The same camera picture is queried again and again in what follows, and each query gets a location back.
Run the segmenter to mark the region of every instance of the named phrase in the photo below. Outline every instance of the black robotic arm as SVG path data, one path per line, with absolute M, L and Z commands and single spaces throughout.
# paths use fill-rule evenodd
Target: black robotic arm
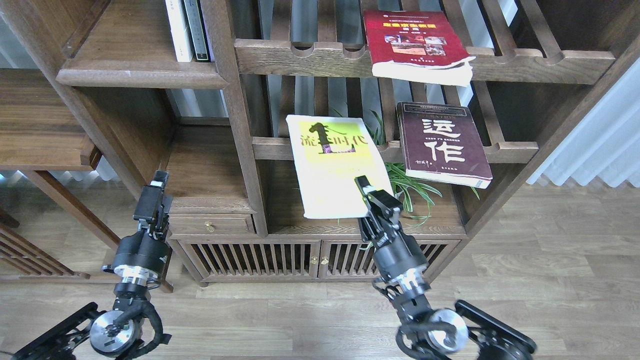
M 367 216 L 358 219 L 362 241 L 375 248 L 373 259 L 380 271 L 373 287 L 396 309 L 400 350 L 414 359 L 449 359 L 448 354 L 460 351 L 471 339 L 479 347 L 478 360 L 533 359 L 532 339 L 468 302 L 457 301 L 455 310 L 431 308 L 425 297 L 430 287 L 422 278 L 429 263 L 415 238 L 402 230 L 402 204 L 373 188 L 365 176 L 356 178 L 356 184 L 368 209 Z M 477 327 L 467 326 L 464 318 Z

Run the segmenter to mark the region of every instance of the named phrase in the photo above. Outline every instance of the yellow book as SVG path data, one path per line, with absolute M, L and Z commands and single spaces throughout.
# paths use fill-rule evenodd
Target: yellow book
M 385 164 L 362 119 L 288 115 L 305 218 L 364 217 L 355 178 L 393 193 Z

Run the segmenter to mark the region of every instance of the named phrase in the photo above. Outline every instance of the wooden cabinet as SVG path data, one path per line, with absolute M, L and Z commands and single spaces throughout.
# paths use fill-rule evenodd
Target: wooden cabinet
M 335 4 L 342 2 L 318 1 L 317 42 L 310 43 L 289 36 L 291 1 L 276 0 L 272 12 L 260 12 L 258 1 L 201 2 L 214 63 L 175 61 L 162 0 L 2 0 L 0 11 L 134 195 L 155 169 L 169 171 L 172 247 L 200 283 L 373 276 L 370 254 L 356 250 L 353 219 L 303 218 L 284 122 L 295 111 L 298 76 L 314 77 L 316 115 L 329 114 L 328 78 L 346 78 L 344 115 L 368 111 L 360 78 L 371 77 L 370 56 L 366 45 L 338 42 Z M 354 2 L 361 11 L 378 6 Z M 416 10 L 419 2 L 397 3 Z M 640 54 L 637 1 L 516 0 L 511 25 L 498 0 L 477 3 L 493 47 L 473 45 L 458 0 L 440 1 L 476 56 L 469 107 L 494 180 L 480 200 L 468 188 L 439 184 L 443 197 L 424 225 L 410 227 L 411 219 L 403 219 L 424 250 L 437 254 L 429 280 Z M 273 18 L 269 36 L 260 32 L 260 16 Z M 282 89 L 277 119 L 269 115 L 267 75 L 281 76 L 270 78 Z M 395 93 L 408 86 L 414 101 L 427 101 L 425 86 L 376 82 L 388 140 L 380 152 L 387 161 L 402 161 Z M 168 88 L 222 89 L 228 125 L 220 119 L 211 121 L 216 126 L 185 125 Z M 440 90 L 446 102 L 460 104 L 454 87 Z M 419 213 L 427 211 L 418 206 Z

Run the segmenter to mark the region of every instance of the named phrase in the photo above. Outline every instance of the white book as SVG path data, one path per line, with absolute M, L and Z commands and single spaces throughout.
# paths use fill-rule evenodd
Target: white book
M 175 48 L 175 57 L 178 62 L 188 63 L 193 59 L 189 23 L 185 17 L 182 0 L 164 0 L 166 12 L 169 15 L 169 27 L 171 38 Z
M 305 218 L 358 218 L 367 206 L 355 178 L 393 194 L 378 149 L 362 119 L 288 115 Z

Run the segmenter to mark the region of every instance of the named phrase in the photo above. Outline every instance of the robotic arm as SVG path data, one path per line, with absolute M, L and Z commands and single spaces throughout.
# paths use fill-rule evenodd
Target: robotic arm
M 113 264 L 102 267 L 122 278 L 113 290 L 116 299 L 112 310 L 98 312 L 96 303 L 91 302 L 20 349 L 12 360 L 75 359 L 73 350 L 87 339 L 99 354 L 117 360 L 134 359 L 169 342 L 171 335 L 163 333 L 162 321 L 148 294 L 160 286 L 169 255 L 164 242 L 171 203 L 171 197 L 164 196 L 168 176 L 157 171 L 151 184 L 143 187 L 133 214 L 138 231 L 123 238 Z M 141 340 L 144 318 L 154 330 L 153 340 L 146 345 Z M 87 320 L 89 325 L 79 330 L 77 327 Z
M 444 360 L 471 339 L 479 346 L 478 360 L 533 359 L 536 344 L 532 339 L 464 300 L 456 302 L 455 311 L 432 309 L 424 296 L 430 287 L 422 278 L 429 264 L 415 238 L 402 230 L 402 204 L 389 193 L 376 190 L 365 176 L 356 178 L 356 184 L 369 210 L 366 217 L 358 219 L 362 241 L 375 248 L 373 257 L 380 271 L 373 287 L 396 309 L 400 350 L 414 359 Z M 477 327 L 467 326 L 464 318 Z

